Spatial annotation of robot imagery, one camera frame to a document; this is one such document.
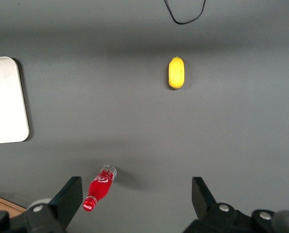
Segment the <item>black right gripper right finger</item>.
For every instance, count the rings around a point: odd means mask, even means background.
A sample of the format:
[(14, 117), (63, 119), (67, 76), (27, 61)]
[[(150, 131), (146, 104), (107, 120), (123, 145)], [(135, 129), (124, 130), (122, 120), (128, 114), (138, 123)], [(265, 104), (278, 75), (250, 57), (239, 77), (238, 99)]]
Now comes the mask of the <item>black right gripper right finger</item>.
[(218, 203), (201, 177), (192, 178), (192, 204), (197, 216), (186, 233), (255, 233), (252, 219), (231, 205)]

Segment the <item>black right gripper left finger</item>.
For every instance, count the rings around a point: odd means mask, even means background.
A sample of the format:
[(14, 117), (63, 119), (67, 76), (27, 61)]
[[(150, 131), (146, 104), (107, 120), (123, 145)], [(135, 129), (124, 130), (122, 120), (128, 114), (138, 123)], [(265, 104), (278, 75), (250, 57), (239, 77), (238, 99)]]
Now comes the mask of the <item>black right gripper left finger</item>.
[(83, 201), (81, 177), (71, 177), (49, 201), (32, 205), (25, 212), (29, 233), (65, 233)]

